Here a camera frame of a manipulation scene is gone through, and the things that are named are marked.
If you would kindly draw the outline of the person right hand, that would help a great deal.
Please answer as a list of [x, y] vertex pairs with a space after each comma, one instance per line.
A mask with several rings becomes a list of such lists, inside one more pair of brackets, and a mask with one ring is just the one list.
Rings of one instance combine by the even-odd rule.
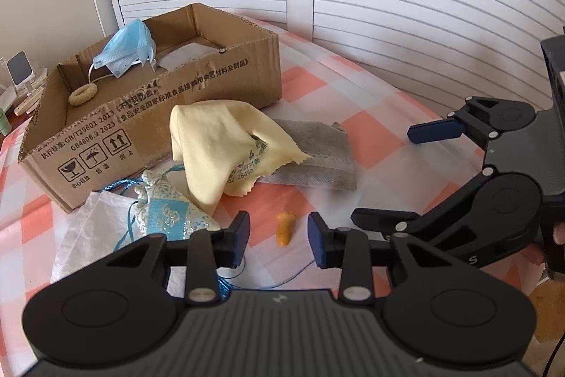
[[553, 241], [557, 245], [565, 244], [565, 223], [560, 222], [553, 226]]

